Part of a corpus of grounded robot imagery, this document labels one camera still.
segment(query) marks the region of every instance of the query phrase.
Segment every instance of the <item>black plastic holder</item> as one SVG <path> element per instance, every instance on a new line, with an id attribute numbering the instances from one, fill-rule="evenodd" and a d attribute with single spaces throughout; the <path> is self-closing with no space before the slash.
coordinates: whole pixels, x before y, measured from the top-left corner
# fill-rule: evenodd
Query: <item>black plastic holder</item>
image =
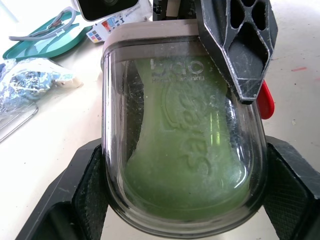
<path id="1" fill-rule="evenodd" d="M 287 142 L 267 137 L 264 208 L 280 240 L 320 239 L 320 174 Z M 16 240 L 100 240 L 108 208 L 101 139 L 75 153 L 47 188 Z"/>

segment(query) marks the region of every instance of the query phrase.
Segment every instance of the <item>plastic bag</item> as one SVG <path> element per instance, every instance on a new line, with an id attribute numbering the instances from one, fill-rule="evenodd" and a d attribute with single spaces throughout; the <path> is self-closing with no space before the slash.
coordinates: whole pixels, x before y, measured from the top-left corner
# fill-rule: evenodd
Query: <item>plastic bag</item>
<path id="1" fill-rule="evenodd" d="M 20 114 L 54 87 L 82 85 L 69 70 L 47 58 L 0 62 L 0 120 Z"/>

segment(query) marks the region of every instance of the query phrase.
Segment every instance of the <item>red clamp handle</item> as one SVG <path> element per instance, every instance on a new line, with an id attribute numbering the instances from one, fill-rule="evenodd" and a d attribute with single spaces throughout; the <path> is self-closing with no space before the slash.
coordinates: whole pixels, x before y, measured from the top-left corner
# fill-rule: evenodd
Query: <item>red clamp handle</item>
<path id="1" fill-rule="evenodd" d="M 257 103 L 261 118 L 264 120 L 271 118 L 275 112 L 275 102 L 266 81 L 263 81 L 260 93 L 257 97 Z"/>

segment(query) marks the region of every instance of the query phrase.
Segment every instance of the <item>black clamp jaw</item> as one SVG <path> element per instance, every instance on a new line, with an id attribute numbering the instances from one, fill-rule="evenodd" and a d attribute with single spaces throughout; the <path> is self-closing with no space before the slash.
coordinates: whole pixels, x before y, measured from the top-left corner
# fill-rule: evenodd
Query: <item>black clamp jaw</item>
<path id="1" fill-rule="evenodd" d="M 287 142 L 267 137 L 264 208 L 280 240 L 320 239 L 320 174 Z M 75 153 L 16 240 L 100 240 L 108 208 L 101 139 Z"/>
<path id="2" fill-rule="evenodd" d="M 167 16 L 169 0 L 153 1 L 153 20 Z M 269 0 L 181 0 L 175 19 L 197 19 L 200 40 L 243 104 L 260 92 L 278 26 Z"/>

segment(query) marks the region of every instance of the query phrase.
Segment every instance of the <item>white table surface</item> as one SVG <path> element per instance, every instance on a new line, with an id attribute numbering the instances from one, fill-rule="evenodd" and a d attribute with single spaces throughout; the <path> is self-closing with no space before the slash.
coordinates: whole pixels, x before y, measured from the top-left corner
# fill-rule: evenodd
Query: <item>white table surface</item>
<path id="1" fill-rule="evenodd" d="M 279 34 L 266 81 L 275 114 L 267 135 L 290 142 L 320 171 L 320 2 L 271 0 Z M 73 70 L 81 88 L 49 94 L 39 113 L 0 144 L 0 240 L 13 240 L 48 185 L 75 151 L 101 137 L 102 46 L 85 40 L 54 60 Z M 305 70 L 292 71 L 298 68 Z M 109 209 L 102 240 L 158 240 L 124 223 Z M 244 225 L 208 240 L 277 240 L 262 208 Z"/>

